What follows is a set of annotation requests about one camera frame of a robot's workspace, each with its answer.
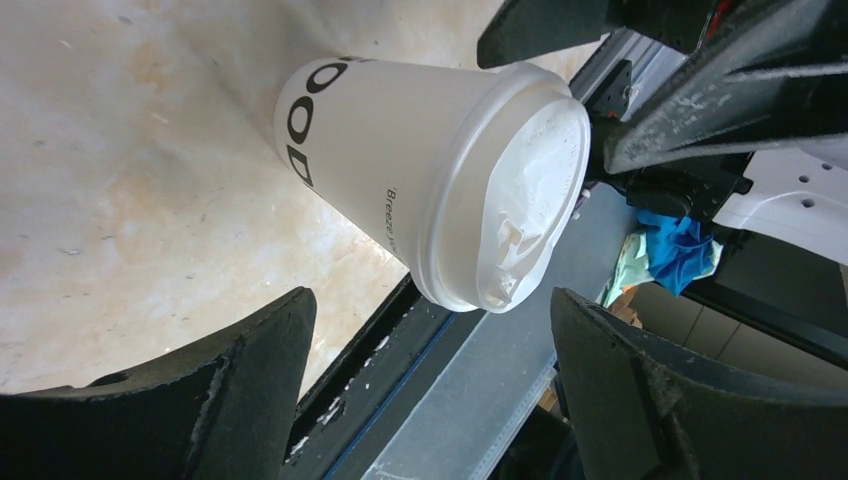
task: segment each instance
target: blue stripe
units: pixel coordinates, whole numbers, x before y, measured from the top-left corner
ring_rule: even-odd
[[[365,422],[365,425],[362,427],[361,430],[359,430],[359,433],[356,434],[356,436],[350,442],[350,445],[347,446],[347,448],[344,450],[344,452],[342,452],[339,458],[336,459],[335,463],[333,463],[333,466],[330,467],[330,470],[327,471],[327,473],[324,475],[325,480],[332,478],[332,476],[336,473],[339,467],[341,467],[342,463],[344,463],[347,457],[350,456],[351,452],[353,452],[353,449],[356,448],[362,438],[365,437],[365,434],[368,433],[368,430],[371,429],[371,426],[374,425],[374,422],[376,422],[377,419],[380,418],[380,415],[382,415],[383,411],[385,411],[388,405],[392,402],[392,400],[394,400],[394,398],[397,396],[401,388],[403,388],[403,386],[406,384],[412,374],[415,373],[415,370],[418,369],[418,366],[421,365],[421,362],[424,361],[424,358],[427,356],[428,353],[430,353],[430,350],[432,350],[436,343],[438,343],[439,339],[442,338],[442,335],[444,335],[445,331],[448,329],[450,324],[453,323],[455,318],[456,313],[454,312],[450,314],[447,320],[445,320],[445,323],[442,324],[441,328],[439,328],[439,331],[436,332],[436,334],[430,340],[430,343],[428,343],[427,346],[424,347],[424,350],[421,351],[421,354],[418,355],[418,358],[415,359],[415,362],[413,362],[409,369],[406,371],[406,373],[403,374],[403,377],[401,377],[400,381],[397,383],[397,385],[395,385],[392,391],[389,392],[389,394],[386,396],[380,406],[377,407],[377,410],[374,411],[374,414],[371,415],[371,418],[369,418],[368,421]]]

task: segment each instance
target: blue cloth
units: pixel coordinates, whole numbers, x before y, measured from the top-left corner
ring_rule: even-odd
[[[701,224],[689,217],[657,215],[648,210],[636,212],[645,226],[648,271],[657,283],[674,295],[713,268],[710,260],[712,235],[701,235]]]

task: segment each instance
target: disposable coffee cup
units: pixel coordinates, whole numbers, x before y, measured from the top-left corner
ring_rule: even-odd
[[[557,75],[364,60],[301,68],[277,102],[283,162],[410,270],[430,301],[502,313],[542,280],[589,156]]]

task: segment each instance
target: beige marble surface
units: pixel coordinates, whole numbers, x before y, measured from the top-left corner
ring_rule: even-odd
[[[283,168],[276,96],[339,53],[474,68],[498,4],[0,3],[0,392],[85,385],[298,285],[305,391],[405,268]],[[537,63],[570,78],[593,48]]]

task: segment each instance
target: cup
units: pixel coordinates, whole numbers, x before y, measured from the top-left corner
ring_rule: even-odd
[[[343,57],[280,93],[283,162],[430,301],[502,313],[538,287],[579,197],[585,108],[530,64],[499,73]]]

